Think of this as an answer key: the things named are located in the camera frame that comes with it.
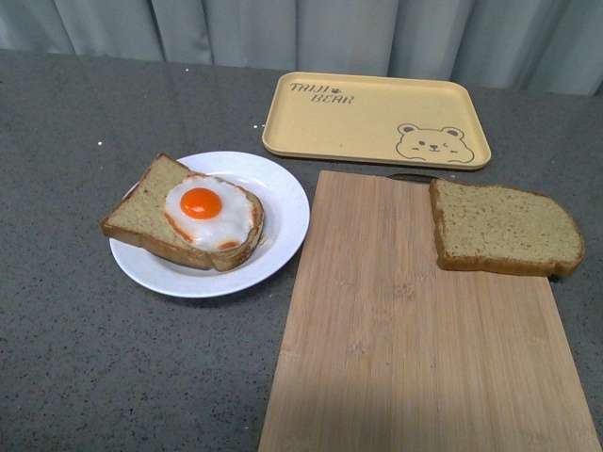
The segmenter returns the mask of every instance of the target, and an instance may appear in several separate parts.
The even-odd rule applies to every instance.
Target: wooden cutting board
[[[260,451],[600,451],[547,278],[440,270],[428,187],[323,171]]]

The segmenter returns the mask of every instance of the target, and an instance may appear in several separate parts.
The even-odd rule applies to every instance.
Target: egg white
[[[220,197],[222,208],[215,217],[195,219],[182,211],[180,200],[196,187],[210,189]],[[229,242],[240,245],[253,227],[253,205],[245,193],[220,179],[201,174],[188,176],[170,190],[166,197],[165,215],[190,246],[210,252],[224,250],[220,246]]]

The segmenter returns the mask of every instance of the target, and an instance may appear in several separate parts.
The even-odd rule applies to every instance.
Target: fried egg
[[[253,227],[253,205],[245,192],[201,174],[170,190],[165,215],[190,246],[210,252],[238,247]]]

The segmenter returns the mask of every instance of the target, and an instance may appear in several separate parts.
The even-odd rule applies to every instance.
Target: egg yolk
[[[194,219],[210,219],[220,213],[222,201],[208,188],[192,188],[180,200],[182,211]]]

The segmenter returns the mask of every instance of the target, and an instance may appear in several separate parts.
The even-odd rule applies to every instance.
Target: white plate
[[[242,266],[220,273],[178,266],[142,248],[109,239],[113,257],[130,278],[161,294],[216,297],[260,283],[291,259],[308,230],[310,206],[302,186],[289,171],[250,153],[198,153],[178,161],[254,193],[266,212],[260,243]]]

